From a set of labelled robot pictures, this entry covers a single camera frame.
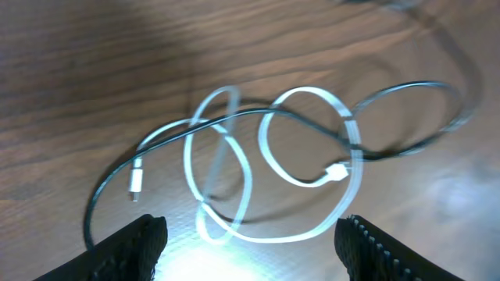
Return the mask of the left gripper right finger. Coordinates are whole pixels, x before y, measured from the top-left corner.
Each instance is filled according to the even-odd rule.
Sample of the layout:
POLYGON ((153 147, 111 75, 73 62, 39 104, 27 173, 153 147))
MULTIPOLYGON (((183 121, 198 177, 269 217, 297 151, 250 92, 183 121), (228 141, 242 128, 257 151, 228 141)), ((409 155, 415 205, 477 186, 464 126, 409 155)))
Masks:
POLYGON ((360 215, 337 221, 334 246, 351 281, 461 281, 360 215))

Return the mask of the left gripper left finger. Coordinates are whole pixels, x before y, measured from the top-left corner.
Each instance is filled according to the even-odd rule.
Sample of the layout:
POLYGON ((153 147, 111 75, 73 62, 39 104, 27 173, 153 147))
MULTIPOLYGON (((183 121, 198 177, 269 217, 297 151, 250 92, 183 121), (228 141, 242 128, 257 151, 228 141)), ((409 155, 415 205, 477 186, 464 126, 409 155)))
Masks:
POLYGON ((143 215, 35 281, 152 281, 167 238, 165 218, 143 215))

